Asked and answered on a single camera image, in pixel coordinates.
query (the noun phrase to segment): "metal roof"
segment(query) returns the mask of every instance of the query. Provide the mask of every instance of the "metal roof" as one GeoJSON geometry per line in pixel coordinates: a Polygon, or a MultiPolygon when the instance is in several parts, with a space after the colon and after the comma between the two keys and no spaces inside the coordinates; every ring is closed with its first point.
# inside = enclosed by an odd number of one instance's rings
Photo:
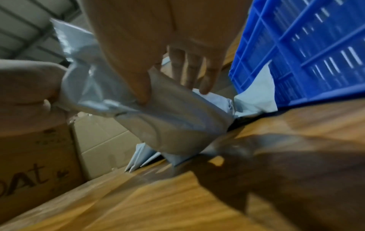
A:
{"type": "Polygon", "coordinates": [[[51,18],[88,29],[76,0],[0,1],[0,58],[68,65],[51,18]]]}

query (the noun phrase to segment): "cardboard box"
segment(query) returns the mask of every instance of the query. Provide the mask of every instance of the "cardboard box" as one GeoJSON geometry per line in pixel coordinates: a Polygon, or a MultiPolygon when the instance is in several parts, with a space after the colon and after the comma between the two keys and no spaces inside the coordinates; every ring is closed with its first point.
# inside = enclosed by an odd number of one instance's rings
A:
{"type": "Polygon", "coordinates": [[[84,183],[69,127],[0,139],[0,223],[84,183]]]}
{"type": "Polygon", "coordinates": [[[88,180],[125,167],[141,142],[113,118],[84,116],[74,122],[73,130],[88,180]]]}

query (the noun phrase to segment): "plastic mailer bag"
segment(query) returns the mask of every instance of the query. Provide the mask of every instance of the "plastic mailer bag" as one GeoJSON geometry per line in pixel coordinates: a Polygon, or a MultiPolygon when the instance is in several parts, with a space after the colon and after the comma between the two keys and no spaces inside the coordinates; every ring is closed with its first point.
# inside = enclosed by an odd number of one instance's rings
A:
{"type": "Polygon", "coordinates": [[[200,153],[226,133],[232,114],[151,69],[152,98],[138,105],[126,83],[107,64],[92,33],[53,21],[62,49],[72,62],[62,80],[58,105],[104,117],[114,117],[155,151],[200,153]]]}

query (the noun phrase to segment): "plastic crate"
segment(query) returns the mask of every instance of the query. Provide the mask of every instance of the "plastic crate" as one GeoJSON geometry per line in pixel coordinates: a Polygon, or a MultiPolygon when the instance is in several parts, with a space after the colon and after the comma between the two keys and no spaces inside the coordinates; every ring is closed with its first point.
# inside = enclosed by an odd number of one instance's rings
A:
{"type": "Polygon", "coordinates": [[[229,72],[237,92],[270,60],[278,107],[365,92],[365,0],[254,0],[229,72]]]}

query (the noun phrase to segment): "hand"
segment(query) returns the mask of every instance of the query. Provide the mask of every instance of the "hand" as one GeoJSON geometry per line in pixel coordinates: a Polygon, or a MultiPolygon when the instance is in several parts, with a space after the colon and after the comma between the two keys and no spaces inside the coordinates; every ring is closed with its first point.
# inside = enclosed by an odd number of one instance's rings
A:
{"type": "Polygon", "coordinates": [[[161,62],[168,45],[173,78],[180,82],[185,54],[186,87],[192,89],[203,58],[207,70],[200,93],[207,94],[221,71],[227,49],[242,28],[252,1],[80,0],[113,69],[142,103],[151,97],[147,71],[161,62]]]}
{"type": "Polygon", "coordinates": [[[0,137],[42,131],[73,116],[50,105],[65,72],[48,62],[0,60],[0,137]]]}

